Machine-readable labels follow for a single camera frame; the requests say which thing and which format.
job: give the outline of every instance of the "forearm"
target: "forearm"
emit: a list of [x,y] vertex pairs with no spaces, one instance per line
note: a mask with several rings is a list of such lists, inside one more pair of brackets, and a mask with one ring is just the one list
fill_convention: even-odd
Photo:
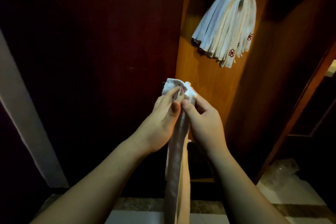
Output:
[[232,223],[288,223],[260,193],[226,148],[209,154]]
[[134,135],[32,223],[104,223],[128,178],[149,154]]

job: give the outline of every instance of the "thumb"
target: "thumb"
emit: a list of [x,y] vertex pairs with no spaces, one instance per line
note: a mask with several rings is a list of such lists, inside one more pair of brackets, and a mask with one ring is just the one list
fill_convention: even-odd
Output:
[[190,103],[187,99],[183,99],[181,105],[184,111],[187,113],[191,122],[193,122],[200,114],[196,110],[195,106]]
[[163,123],[165,125],[173,125],[175,126],[175,123],[180,115],[181,112],[181,105],[177,101],[173,101],[170,105],[170,108],[166,114],[166,116],[163,119]]

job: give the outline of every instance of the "towel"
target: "towel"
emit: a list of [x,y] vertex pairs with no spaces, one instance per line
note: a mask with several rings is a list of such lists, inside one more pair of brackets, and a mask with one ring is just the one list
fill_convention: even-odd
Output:
[[[195,104],[197,94],[188,82],[167,79],[162,95],[176,86],[181,86],[184,98]],[[168,143],[166,165],[166,192],[164,200],[165,224],[189,224],[190,218],[190,174],[188,167],[189,118],[181,109],[174,132]]]
[[230,68],[250,48],[256,11],[255,0],[215,0],[192,39],[220,67]]

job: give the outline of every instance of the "hand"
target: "hand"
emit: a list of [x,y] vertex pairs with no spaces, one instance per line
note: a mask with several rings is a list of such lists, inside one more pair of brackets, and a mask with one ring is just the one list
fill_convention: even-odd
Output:
[[181,105],[190,119],[195,142],[206,154],[227,150],[221,117],[208,101],[198,94],[195,106],[187,99],[183,99]]
[[175,123],[181,112],[182,95],[175,101],[172,99],[178,93],[177,86],[160,96],[154,105],[152,113],[142,122],[140,127],[133,134],[146,153],[160,150],[171,138]]

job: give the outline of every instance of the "plastic bag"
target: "plastic bag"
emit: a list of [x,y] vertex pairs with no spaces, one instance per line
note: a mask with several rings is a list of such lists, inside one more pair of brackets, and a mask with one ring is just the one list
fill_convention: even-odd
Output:
[[275,160],[268,167],[260,182],[271,190],[277,190],[283,187],[287,179],[299,170],[299,166],[292,158]]

